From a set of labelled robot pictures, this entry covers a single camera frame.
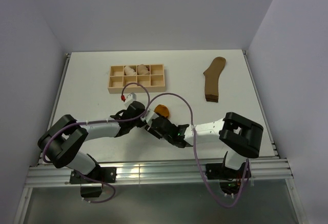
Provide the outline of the mustard yellow sock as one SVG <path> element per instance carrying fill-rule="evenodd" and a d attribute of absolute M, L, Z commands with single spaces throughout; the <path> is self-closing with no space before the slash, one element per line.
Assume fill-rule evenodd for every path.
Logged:
<path fill-rule="evenodd" d="M 170 117 L 170 111 L 165 105 L 157 105 L 156 108 L 154 109 L 154 112 L 165 118 Z"/>

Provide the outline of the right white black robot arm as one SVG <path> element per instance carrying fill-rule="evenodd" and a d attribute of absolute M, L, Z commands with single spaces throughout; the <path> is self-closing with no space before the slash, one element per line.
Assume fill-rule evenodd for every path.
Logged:
<path fill-rule="evenodd" d="M 222 165 L 222 173 L 228 178 L 239 172 L 247 158 L 259 157 L 263 126 L 234 112 L 228 112 L 224 118 L 211 123 L 177 126 L 148 110 L 141 121 L 149 133 L 178 148 L 193 147 L 196 142 L 222 142 L 228 147 Z"/>

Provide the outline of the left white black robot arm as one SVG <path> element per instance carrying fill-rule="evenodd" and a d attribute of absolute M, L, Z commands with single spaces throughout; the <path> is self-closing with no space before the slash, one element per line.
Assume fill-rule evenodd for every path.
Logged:
<path fill-rule="evenodd" d="M 121 137 L 130 132 L 140 121 L 139 115 L 145 111 L 145 106 L 131 102 L 125 110 L 112 115 L 103 123 L 77 122 L 71 115 L 62 116 L 38 140 L 38 147 L 46 153 L 56 168 L 68 167 L 81 173 L 87 182 L 99 179 L 100 170 L 97 161 L 88 154 L 80 152 L 84 142 L 97 138 Z"/>

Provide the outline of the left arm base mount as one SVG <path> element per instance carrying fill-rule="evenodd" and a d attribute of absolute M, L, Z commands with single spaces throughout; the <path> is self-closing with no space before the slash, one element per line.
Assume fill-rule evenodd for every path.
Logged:
<path fill-rule="evenodd" d="M 116 189 L 111 183 L 116 182 L 116 167 L 96 167 L 87 175 L 73 170 L 71 172 L 69 183 L 71 185 L 80 185 L 80 195 L 83 200 L 90 203 L 103 203 L 114 198 Z M 111 195 L 104 200 L 97 200 L 105 187 L 112 190 Z"/>

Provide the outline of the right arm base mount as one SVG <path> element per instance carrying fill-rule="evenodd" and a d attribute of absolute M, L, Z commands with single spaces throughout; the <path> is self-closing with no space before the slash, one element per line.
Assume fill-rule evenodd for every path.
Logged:
<path fill-rule="evenodd" d="M 208 180 L 219 180 L 220 188 L 224 194 L 236 195 L 241 186 L 245 163 L 238 170 L 223 166 L 223 163 L 206 164 L 206 177 Z"/>

